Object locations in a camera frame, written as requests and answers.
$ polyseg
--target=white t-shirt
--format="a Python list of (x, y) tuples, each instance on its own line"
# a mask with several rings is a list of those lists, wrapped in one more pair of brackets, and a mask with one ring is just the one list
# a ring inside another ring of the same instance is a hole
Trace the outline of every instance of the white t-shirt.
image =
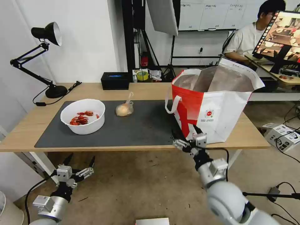
[(239, 29), (232, 37), (224, 53), (236, 52), (239, 55), (252, 54), (256, 44), (263, 35), (263, 30), (256, 29), (256, 23), (249, 24)]

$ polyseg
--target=floor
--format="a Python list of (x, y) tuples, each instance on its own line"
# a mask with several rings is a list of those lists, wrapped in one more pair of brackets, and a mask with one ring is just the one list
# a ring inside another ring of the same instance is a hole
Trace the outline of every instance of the floor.
[[(282, 123), (291, 102), (250, 102), (245, 113), (256, 126), (265, 123)], [(292, 127), (300, 127), (294, 119)], [(300, 146), (288, 152), (300, 159)], [(96, 155), (95, 173), (79, 183), (73, 191), (62, 225), (133, 225), (135, 219), (169, 217), (171, 225), (221, 224), (206, 207), (206, 193), (201, 188), (199, 175), (193, 160), (181, 151), (163, 152), (78, 152), (71, 166), (84, 168)], [(226, 157), (223, 151), (213, 151), (212, 158)], [(49, 153), (57, 165), (66, 153)], [(282, 181), (290, 182), (300, 192), (300, 164), (274, 148), (242, 151), (229, 170), (229, 180), (247, 192), (266, 193)], [(49, 195), (55, 189), (52, 181), (34, 190), (29, 204), (39, 195)], [(290, 194), (288, 185), (280, 187)], [(269, 214), (288, 215), (265, 197), (248, 198), (257, 208)], [(23, 209), (24, 199), (17, 205)], [(300, 202), (278, 199), (300, 221)], [(36, 210), (30, 207), (32, 221), (37, 219)], [(281, 224), (288, 222), (278, 219)]]

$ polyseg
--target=logo on bag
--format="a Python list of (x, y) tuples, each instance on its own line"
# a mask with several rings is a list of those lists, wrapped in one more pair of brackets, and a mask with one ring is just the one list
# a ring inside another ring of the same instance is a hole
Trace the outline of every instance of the logo on bag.
[(212, 118), (213, 117), (213, 110), (206, 110), (205, 112), (205, 117), (206, 118)]

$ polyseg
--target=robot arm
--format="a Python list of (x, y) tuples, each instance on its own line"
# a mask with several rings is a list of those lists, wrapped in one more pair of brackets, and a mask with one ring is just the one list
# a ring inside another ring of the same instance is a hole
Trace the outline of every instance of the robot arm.
[(89, 166), (83, 170), (72, 170), (72, 167), (68, 166), (72, 156), (73, 154), (67, 157), (56, 170), (59, 181), (58, 188), (50, 196), (38, 195), (34, 200), (33, 206), (38, 209), (38, 215), (42, 219), (30, 223), (30, 225), (56, 225), (61, 222), (71, 200), (73, 189), (79, 182), (94, 173), (95, 156)]
[(255, 208), (235, 184), (226, 182), (228, 164), (223, 158), (213, 160), (206, 153), (206, 134), (200, 131), (191, 141), (178, 139), (172, 134), (173, 145), (193, 157), (195, 169), (207, 191), (208, 208), (223, 224), (279, 225), (273, 217)]

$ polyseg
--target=red and white bag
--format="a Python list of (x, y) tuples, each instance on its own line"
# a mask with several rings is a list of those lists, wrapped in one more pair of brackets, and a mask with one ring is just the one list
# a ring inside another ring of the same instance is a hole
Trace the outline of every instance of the red and white bag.
[(232, 132), (251, 93), (264, 87), (250, 68), (227, 59), (204, 70), (187, 69), (172, 81), (172, 109), (187, 140), (196, 134), (193, 124), (207, 134), (207, 143), (224, 142)]

